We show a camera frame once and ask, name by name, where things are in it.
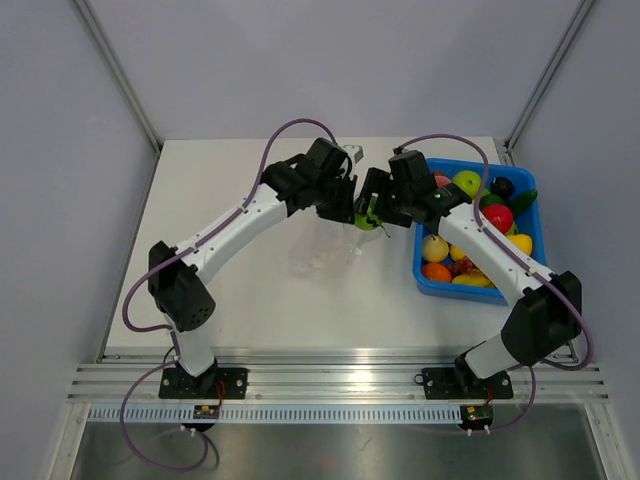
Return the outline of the green watermelon toy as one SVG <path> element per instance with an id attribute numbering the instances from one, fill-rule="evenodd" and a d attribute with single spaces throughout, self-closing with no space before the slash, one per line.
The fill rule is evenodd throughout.
<path id="1" fill-rule="evenodd" d="M 365 213 L 356 213 L 354 215 L 354 226 L 361 231 L 372 233 L 382 232 L 389 236 L 383 222 L 374 214 L 377 198 L 372 197 Z"/>

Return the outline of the clear zip top bag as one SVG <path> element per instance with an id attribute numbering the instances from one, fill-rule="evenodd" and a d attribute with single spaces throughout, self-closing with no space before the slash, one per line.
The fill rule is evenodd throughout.
<path id="1" fill-rule="evenodd" d="M 381 237 L 389 236 L 361 231 L 354 224 L 314 220 L 291 247 L 289 270 L 300 277 L 337 275 L 362 255 L 365 244 Z"/>

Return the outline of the pale yellow pear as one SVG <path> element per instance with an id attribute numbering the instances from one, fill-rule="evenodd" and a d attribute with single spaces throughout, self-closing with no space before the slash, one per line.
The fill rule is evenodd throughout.
<path id="1" fill-rule="evenodd" d="M 449 243 L 438 235 L 428 235 L 422 241 L 422 258 L 427 263 L 440 263 L 449 256 Z"/>

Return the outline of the red apple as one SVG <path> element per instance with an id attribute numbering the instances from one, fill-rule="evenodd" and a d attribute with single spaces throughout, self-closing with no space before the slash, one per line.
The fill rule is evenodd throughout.
<path id="1" fill-rule="evenodd" d="M 505 205 L 492 204 L 488 205 L 481 210 L 484 217 L 498 229 L 501 233 L 507 234 L 513 224 L 514 216 L 512 211 Z"/>

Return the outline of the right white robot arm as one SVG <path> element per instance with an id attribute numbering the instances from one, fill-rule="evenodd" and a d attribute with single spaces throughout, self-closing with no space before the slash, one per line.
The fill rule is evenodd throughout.
<path id="1" fill-rule="evenodd" d="M 582 333 L 581 284 L 575 275 L 558 275 L 525 254 L 456 184 L 437 186 L 420 152 L 397 155 L 389 167 L 367 171 L 357 212 L 371 210 L 385 224 L 428 227 L 459 247 L 511 308 L 498 334 L 455 359 L 452 376 L 460 393 L 476 396 L 491 377 L 531 367 Z"/>

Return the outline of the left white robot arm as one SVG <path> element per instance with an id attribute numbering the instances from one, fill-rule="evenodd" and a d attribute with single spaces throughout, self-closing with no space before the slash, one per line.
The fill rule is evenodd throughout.
<path id="1" fill-rule="evenodd" d="M 309 150 L 268 165 L 240 205 L 170 247 L 149 252 L 148 291 L 172 329 L 174 366 L 163 370 L 163 398 L 215 398 L 224 375 L 204 332 L 216 302 L 207 288 L 218 271 L 254 238 L 294 213 L 313 207 L 319 217 L 354 221 L 356 180 L 351 173 L 363 158 L 359 145 L 338 146 L 316 139 Z"/>

